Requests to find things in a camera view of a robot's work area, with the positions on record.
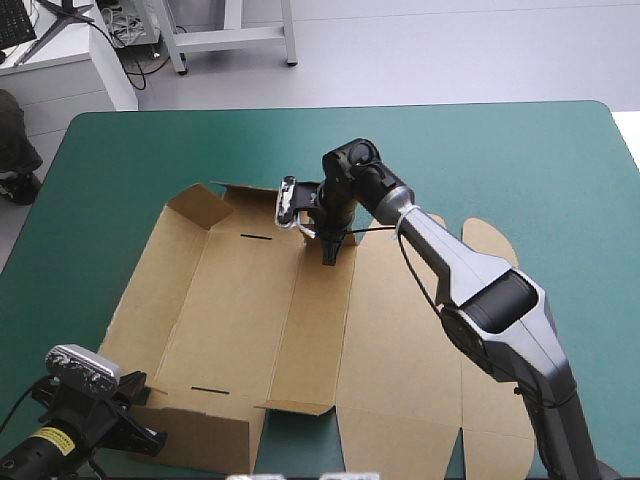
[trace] green table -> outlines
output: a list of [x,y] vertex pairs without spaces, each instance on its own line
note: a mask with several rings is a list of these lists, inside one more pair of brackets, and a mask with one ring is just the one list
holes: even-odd
[[[99,345],[167,199],[195,182],[320,179],[322,154],[358,136],[374,140],[453,231],[473,215],[510,238],[522,268],[550,294],[600,458],[640,475],[640,177],[595,102],[76,118],[0,276],[0,411],[43,374],[52,345]],[[0,450],[34,429],[38,412],[23,407]],[[262,445],[260,471],[342,467],[332,413],[272,413]],[[120,454],[102,459],[113,475],[185,473]],[[544,474],[539,462],[531,474]]]

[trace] yellow label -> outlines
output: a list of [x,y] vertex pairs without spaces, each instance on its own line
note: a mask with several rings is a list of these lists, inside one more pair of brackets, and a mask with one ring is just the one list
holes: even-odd
[[44,438],[45,440],[50,441],[65,457],[71,453],[71,451],[76,448],[76,444],[73,443],[71,437],[64,433],[62,430],[58,430],[53,427],[42,427],[40,430],[35,432],[32,437]]

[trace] robotic arm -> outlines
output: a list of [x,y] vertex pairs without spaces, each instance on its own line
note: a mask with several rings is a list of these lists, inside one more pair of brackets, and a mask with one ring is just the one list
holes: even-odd
[[325,265],[335,265],[357,202],[381,224],[395,226],[438,276],[435,304],[449,339],[496,381],[518,383],[549,478],[620,478],[596,459],[545,291],[505,259],[473,251],[432,220],[372,142],[353,140],[324,155],[322,166],[322,183],[285,177],[276,224],[301,226],[300,212],[308,212]]

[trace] cardboard flap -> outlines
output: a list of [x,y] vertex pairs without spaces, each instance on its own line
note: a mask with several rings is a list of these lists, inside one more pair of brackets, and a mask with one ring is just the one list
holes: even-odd
[[173,197],[167,206],[204,229],[233,212],[232,207],[200,183]]
[[275,365],[269,401],[333,405],[356,247],[343,246],[336,266],[322,265],[322,245],[302,252]]
[[457,426],[343,407],[337,412],[348,471],[379,472],[388,480],[444,478]]
[[[518,265],[509,240],[495,227],[469,218],[462,240],[478,252],[506,258]],[[475,479],[523,479],[535,450],[534,433],[515,383],[496,383],[462,357],[462,428],[466,476]]]
[[134,417],[157,432],[168,432],[165,448],[154,458],[136,460],[207,470],[217,465],[222,473],[248,473],[249,422],[175,408],[134,407]]
[[304,248],[297,240],[210,231],[158,381],[267,398]]
[[[410,245],[406,249],[424,285],[435,292],[435,274]],[[387,232],[367,233],[353,276],[338,407],[458,428],[460,396],[459,352],[423,298],[398,243]]]
[[277,192],[237,185],[227,185],[226,188],[223,198],[225,203],[233,208],[233,215],[217,224],[217,231],[235,232],[238,235],[287,243],[301,242],[298,235],[282,230],[275,224]]
[[464,430],[465,476],[479,480],[520,480],[531,468],[535,441]]
[[153,378],[205,240],[205,230],[164,208],[114,312],[102,355]]
[[264,402],[258,406],[260,408],[268,408],[270,410],[281,410],[283,412],[302,413],[305,415],[315,416],[327,413],[333,408],[333,405],[292,402],[288,400],[269,400],[268,402]]

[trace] black cable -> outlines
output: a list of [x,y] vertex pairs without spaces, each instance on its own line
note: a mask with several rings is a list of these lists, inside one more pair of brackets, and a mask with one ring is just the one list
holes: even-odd
[[[118,56],[118,52],[117,52],[117,48],[116,46],[113,44],[113,42],[111,41],[111,38],[109,38],[109,36],[100,28],[98,27],[94,22],[90,22],[89,20],[85,20],[84,18],[82,18],[79,15],[73,14],[73,13],[66,13],[66,12],[61,12],[63,15],[67,15],[68,17],[73,17],[76,18],[77,20],[80,20],[81,22],[84,22],[86,24],[88,24],[89,26],[93,27],[94,29],[96,29],[100,35],[102,35],[106,40],[107,43],[109,43],[109,45],[111,46],[111,48],[113,48],[113,50],[116,52],[116,56]],[[184,31],[184,33],[187,33],[187,29],[184,28],[181,25],[176,25],[176,28],[180,28],[182,31]],[[113,37],[115,39],[118,40],[118,42],[120,42],[120,44],[123,47],[126,47],[126,44],[120,39],[120,37],[118,37],[118,35],[113,32]],[[167,57],[162,64],[160,64],[160,66],[158,66],[157,68],[155,68],[154,70],[150,71],[150,72],[145,72],[144,70],[142,70],[142,66],[140,65],[140,62],[138,61],[137,58],[134,58],[133,61],[136,63],[136,66],[138,67],[138,73],[136,72],[129,72],[127,71],[127,69],[125,68],[124,64],[122,63],[122,60],[120,59],[120,57],[118,56],[118,61],[120,62],[120,66],[122,67],[122,70],[124,71],[125,75],[127,75],[127,79],[129,80],[129,83],[131,84],[131,86],[133,88],[135,88],[136,90],[142,91],[145,90],[147,88],[147,75],[151,75],[152,73],[156,73],[158,70],[160,70],[162,67],[164,67],[167,62],[170,60],[171,57]],[[131,80],[131,75],[134,76],[140,76],[142,77],[142,86],[138,86],[136,85],[132,80]]]
[[167,58],[165,58],[165,59],[164,59],[164,61],[163,61],[160,65],[158,65],[158,67],[154,68],[154,69],[153,69],[153,70],[151,70],[150,72],[142,72],[142,73],[136,73],[136,72],[125,72],[125,73],[126,73],[127,75],[136,75],[136,76],[139,76],[139,75],[151,75],[151,74],[153,74],[153,73],[156,73],[156,72],[157,72],[158,70],[160,70],[162,67],[164,67],[164,66],[169,62],[169,60],[171,60],[171,57],[167,57]]
[[[90,23],[89,25],[91,25],[91,26],[92,26],[92,27],[94,27],[96,30],[98,30],[98,31],[99,31],[99,32],[100,32],[100,33],[101,33],[105,38],[109,38],[109,37],[107,37],[107,35],[106,35],[106,34],[105,34],[105,33],[104,33],[100,28],[98,28],[98,26],[97,26],[97,25],[95,25],[94,23]],[[122,39],[118,36],[118,34],[117,34],[115,31],[114,31],[114,32],[112,32],[112,34],[113,34],[113,38],[115,38],[116,40],[118,40],[118,41],[120,42],[120,45],[121,45],[122,47],[126,47],[126,46],[127,46],[127,45],[122,41]],[[115,51],[115,49],[116,49],[115,45],[114,45],[111,41],[109,41],[109,43],[111,44],[111,47],[112,47],[112,48],[114,49],[114,51]],[[138,61],[138,59],[134,57],[134,58],[133,58],[133,61],[134,61],[134,62],[136,62],[136,66],[138,67],[138,71],[140,72],[138,75],[140,75],[140,76],[142,77],[142,86],[141,86],[141,87],[139,87],[138,85],[136,85],[135,83],[133,83],[133,80],[131,80],[131,77],[130,77],[130,75],[131,75],[131,74],[130,74],[129,72],[127,72],[127,69],[126,69],[126,68],[124,68],[124,64],[122,63],[122,60],[120,60],[120,65],[122,65],[122,70],[124,70],[124,73],[127,75],[127,78],[129,79],[129,83],[131,84],[131,86],[132,86],[133,88],[135,88],[136,90],[142,91],[142,90],[144,90],[144,89],[146,89],[146,88],[147,88],[147,77],[146,77],[145,73],[142,71],[142,67],[140,66],[140,62]]]
[[[186,28],[184,28],[184,27],[183,27],[183,26],[181,26],[181,25],[176,25],[176,28],[179,28],[179,29],[181,29],[184,33],[187,33],[187,29],[186,29]],[[137,76],[137,75],[147,75],[147,76],[148,76],[148,75],[152,75],[152,74],[156,73],[157,71],[161,70],[161,69],[162,69],[162,67],[164,67],[167,63],[169,63],[169,60],[171,60],[171,57],[170,57],[170,56],[168,56],[167,58],[165,58],[165,59],[163,60],[163,62],[162,62],[160,65],[158,65],[156,68],[154,68],[153,70],[151,70],[151,71],[149,71],[149,72],[143,72],[143,73],[125,72],[125,73],[126,73],[127,75],[136,75],[136,76]]]
[[371,228],[360,228],[358,230],[347,230],[346,233],[362,233],[362,232],[377,232],[380,230],[395,230],[396,227],[371,227]]
[[424,298],[427,299],[427,302],[429,303],[429,306],[432,308],[432,310],[435,312],[435,314],[438,316],[438,318],[440,318],[440,311],[438,310],[438,307],[436,307],[435,302],[431,299],[431,295],[429,295],[429,292],[427,292],[427,289],[425,288],[424,284],[422,283],[422,280],[420,280],[420,277],[418,276],[418,273],[413,268],[413,265],[411,265],[411,260],[409,260],[409,256],[407,255],[407,251],[404,249],[404,244],[402,243],[402,235],[398,235],[398,245],[400,245],[400,251],[402,252],[402,256],[404,257],[404,261],[407,264],[407,268],[409,268],[409,271],[411,272],[411,275],[413,275],[413,278],[416,281],[416,283],[418,284],[418,287],[420,287],[420,291],[422,292],[422,295],[424,295]]
[[109,477],[107,476],[106,472],[102,469],[100,465],[96,463],[95,459],[93,458],[94,455],[95,455],[95,451],[91,452],[91,455],[89,455],[89,458],[87,459],[87,463],[91,467],[91,470],[93,470],[93,473],[96,474],[96,476],[98,477],[98,480],[109,480]]
[[0,433],[2,433],[4,429],[7,427],[7,425],[9,424],[9,421],[11,420],[13,415],[16,413],[16,410],[18,410],[18,407],[20,406],[20,404],[24,401],[25,398],[27,398],[27,396],[31,392],[33,392],[33,390],[40,384],[40,382],[44,382],[45,380],[52,380],[52,379],[53,379],[53,375],[46,375],[42,377],[40,380],[38,380],[37,382],[35,382],[33,385],[31,385],[27,390],[24,391],[22,395],[20,395],[20,398],[18,398],[16,403],[13,404],[13,407],[11,407],[11,410],[9,410],[9,413],[7,414],[4,421],[2,422],[2,425],[0,425]]

